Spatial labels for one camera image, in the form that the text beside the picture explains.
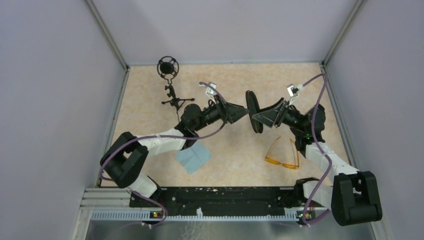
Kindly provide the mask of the black glasses case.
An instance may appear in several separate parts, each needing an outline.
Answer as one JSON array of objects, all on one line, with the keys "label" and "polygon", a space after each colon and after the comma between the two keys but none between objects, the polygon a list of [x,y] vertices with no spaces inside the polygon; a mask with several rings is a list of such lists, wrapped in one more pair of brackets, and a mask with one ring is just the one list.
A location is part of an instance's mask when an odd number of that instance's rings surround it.
[{"label": "black glasses case", "polygon": [[257,114],[260,110],[260,106],[259,106],[259,102],[256,97],[256,94],[251,90],[247,90],[245,92],[245,99],[246,99],[247,108],[249,110],[249,120],[250,120],[252,129],[255,133],[262,134],[264,130],[263,124],[253,118],[253,115]]}]

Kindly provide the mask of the light blue cleaning cloth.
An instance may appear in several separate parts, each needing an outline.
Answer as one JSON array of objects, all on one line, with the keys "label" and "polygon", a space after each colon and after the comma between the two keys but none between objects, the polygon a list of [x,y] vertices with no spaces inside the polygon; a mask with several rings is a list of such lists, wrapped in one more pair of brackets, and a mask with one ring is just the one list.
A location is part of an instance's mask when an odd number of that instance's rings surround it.
[{"label": "light blue cleaning cloth", "polygon": [[191,175],[206,164],[212,156],[212,153],[200,141],[197,141],[191,147],[178,151],[175,159]]}]

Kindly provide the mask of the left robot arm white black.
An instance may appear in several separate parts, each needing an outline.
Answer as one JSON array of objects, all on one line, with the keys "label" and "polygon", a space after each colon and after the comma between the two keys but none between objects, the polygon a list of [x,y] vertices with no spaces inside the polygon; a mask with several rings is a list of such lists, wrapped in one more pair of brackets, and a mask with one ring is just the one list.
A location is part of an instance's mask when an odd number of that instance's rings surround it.
[{"label": "left robot arm white black", "polygon": [[109,180],[120,189],[136,192],[149,207],[160,202],[158,185],[142,174],[147,158],[180,151],[192,147],[201,139],[198,131],[221,120],[233,124],[249,113],[242,105],[223,102],[216,95],[209,106],[201,109],[192,103],[184,108],[180,122],[165,132],[135,136],[129,131],[122,133],[100,160],[100,172],[106,172]]}]

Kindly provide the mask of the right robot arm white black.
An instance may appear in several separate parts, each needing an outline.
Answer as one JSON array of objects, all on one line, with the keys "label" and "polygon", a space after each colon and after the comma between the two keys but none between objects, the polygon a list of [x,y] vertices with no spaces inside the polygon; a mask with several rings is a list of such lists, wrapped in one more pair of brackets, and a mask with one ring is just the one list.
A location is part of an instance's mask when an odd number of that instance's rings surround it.
[{"label": "right robot arm white black", "polygon": [[314,201],[327,208],[340,226],[380,221],[383,210],[376,176],[360,171],[341,159],[326,144],[321,132],[325,129],[325,108],[317,103],[302,114],[281,98],[277,103],[260,108],[255,96],[246,98],[252,128],[262,133],[264,126],[285,124],[295,136],[295,148],[323,171],[318,180],[297,183],[293,200],[299,206]]}]

